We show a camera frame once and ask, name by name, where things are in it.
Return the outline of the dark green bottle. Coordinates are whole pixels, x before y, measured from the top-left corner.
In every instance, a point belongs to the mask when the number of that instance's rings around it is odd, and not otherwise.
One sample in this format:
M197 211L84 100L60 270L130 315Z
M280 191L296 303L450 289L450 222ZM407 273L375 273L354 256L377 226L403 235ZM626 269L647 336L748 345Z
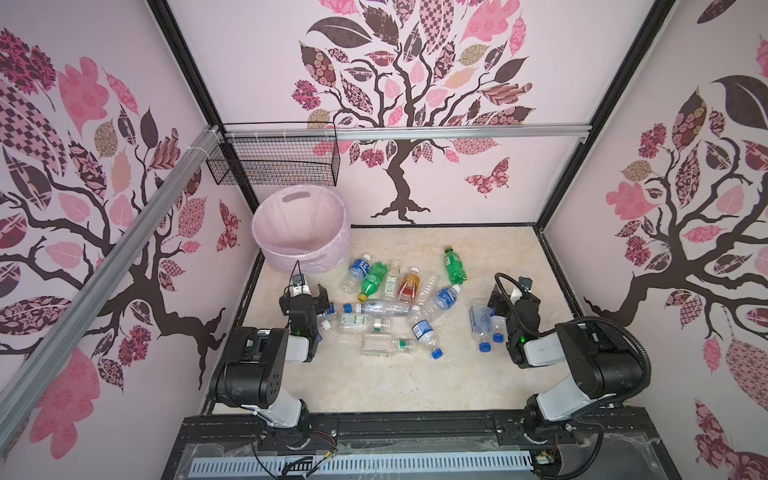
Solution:
M451 284L462 285L467 280L461 257L452 246L444 248L444 264Z

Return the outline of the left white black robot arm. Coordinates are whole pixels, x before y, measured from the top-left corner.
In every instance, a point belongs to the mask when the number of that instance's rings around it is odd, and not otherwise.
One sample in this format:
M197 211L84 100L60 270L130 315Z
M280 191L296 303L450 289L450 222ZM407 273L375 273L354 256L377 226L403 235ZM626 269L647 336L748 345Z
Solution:
M308 443L310 419L306 402L283 389L283 373L287 363L308 363L317 353L318 315L330 306L326 288L318 291L287 288L279 299L285 327L233 329L209 384L213 403L250 411L290 447Z

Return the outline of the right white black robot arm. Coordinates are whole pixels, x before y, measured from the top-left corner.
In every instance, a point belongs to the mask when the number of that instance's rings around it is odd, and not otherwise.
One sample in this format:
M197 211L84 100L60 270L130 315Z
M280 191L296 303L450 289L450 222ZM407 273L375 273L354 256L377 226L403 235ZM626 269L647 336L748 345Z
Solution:
M529 440L542 442L552 429L650 385L650 357L627 328L582 316L541 331L541 300L507 274L495 274L494 281L488 307L504 320L501 338L512 362L521 369L568 367L563 380L526 401L522 430Z

